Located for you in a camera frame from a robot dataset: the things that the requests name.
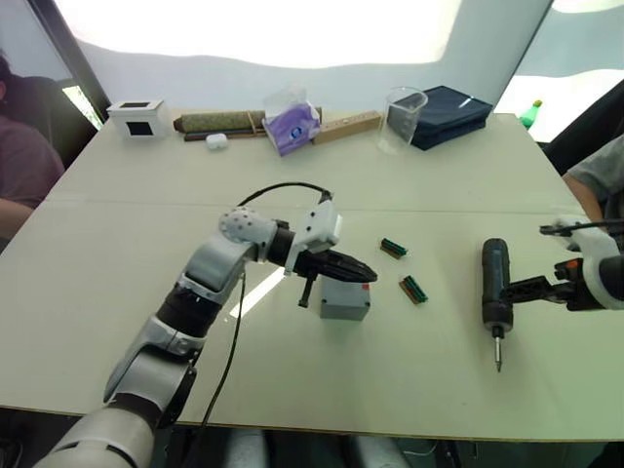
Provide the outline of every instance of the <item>rolled mat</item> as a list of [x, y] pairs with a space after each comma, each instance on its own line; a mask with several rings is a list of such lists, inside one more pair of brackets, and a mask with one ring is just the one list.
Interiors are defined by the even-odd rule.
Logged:
[[[323, 116], [321, 107], [316, 110]], [[178, 132], [215, 132], [223, 130], [251, 130], [262, 128], [263, 110], [236, 110], [231, 112], [206, 112], [203, 114], [182, 114], [174, 120]]]

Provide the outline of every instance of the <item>white table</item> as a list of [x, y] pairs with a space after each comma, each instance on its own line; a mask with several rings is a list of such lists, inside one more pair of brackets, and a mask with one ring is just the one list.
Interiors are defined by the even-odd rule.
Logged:
[[[483, 130], [407, 155], [383, 154], [373, 140], [374, 133], [361, 134], [280, 158], [267, 138], [232, 140], [212, 153], [180, 134], [123, 139], [108, 123], [48, 198], [230, 206], [266, 185], [304, 180], [334, 191], [344, 209], [554, 214], [576, 207], [513, 115], [492, 115]], [[313, 200], [290, 189], [258, 204], [308, 207]]]
[[[624, 315], [516, 307], [496, 373], [481, 324], [480, 248], [507, 240], [513, 279], [569, 258], [537, 233], [546, 214], [346, 210], [339, 245], [379, 274], [361, 323], [322, 320], [319, 289], [296, 306], [288, 278], [243, 319], [239, 348], [212, 422], [219, 424], [511, 440], [624, 437]], [[0, 257], [0, 404], [83, 413], [180, 268], [225, 207], [50, 201]], [[296, 220], [299, 209], [263, 209]], [[397, 261], [387, 236], [409, 248]], [[250, 265], [251, 290], [274, 267]], [[412, 274], [430, 300], [414, 306]], [[228, 311], [209, 332], [181, 421], [197, 422], [233, 332]]]

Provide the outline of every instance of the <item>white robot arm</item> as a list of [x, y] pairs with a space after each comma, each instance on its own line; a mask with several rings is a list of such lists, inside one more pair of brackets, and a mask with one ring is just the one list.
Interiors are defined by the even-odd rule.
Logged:
[[105, 406], [80, 419], [36, 467], [146, 467], [154, 430], [177, 420], [208, 329], [248, 261], [270, 261], [307, 278], [299, 302], [304, 306], [319, 274], [353, 283], [376, 280], [364, 263], [330, 250], [340, 222], [327, 197], [304, 216], [302, 236], [246, 207], [224, 214], [218, 232], [191, 256], [110, 375]]

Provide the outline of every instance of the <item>glass beaker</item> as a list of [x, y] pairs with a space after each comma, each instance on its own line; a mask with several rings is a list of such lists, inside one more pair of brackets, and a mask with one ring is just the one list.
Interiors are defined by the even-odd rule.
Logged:
[[377, 138], [379, 149], [398, 154], [408, 148], [427, 100], [427, 95], [416, 88], [403, 86], [390, 91]]

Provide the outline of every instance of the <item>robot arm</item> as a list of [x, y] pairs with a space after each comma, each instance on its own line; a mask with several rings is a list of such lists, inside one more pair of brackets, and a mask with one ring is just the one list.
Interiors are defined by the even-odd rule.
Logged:
[[512, 303], [543, 299], [566, 304], [568, 310], [624, 309], [624, 254], [598, 227], [582, 228], [587, 219], [565, 216], [554, 226], [542, 226], [544, 235], [557, 236], [582, 258], [555, 265], [555, 276], [565, 283], [551, 285], [544, 276], [511, 283], [501, 297]]
[[354, 283], [376, 280], [364, 263], [329, 250], [338, 242], [340, 222], [328, 199], [305, 215], [296, 234], [287, 223], [246, 207], [224, 214], [218, 232], [191, 256], [110, 375], [105, 406], [80, 419], [36, 466], [147, 466], [153, 431], [181, 413], [208, 329], [248, 261], [270, 261], [305, 277], [303, 306], [319, 274]]

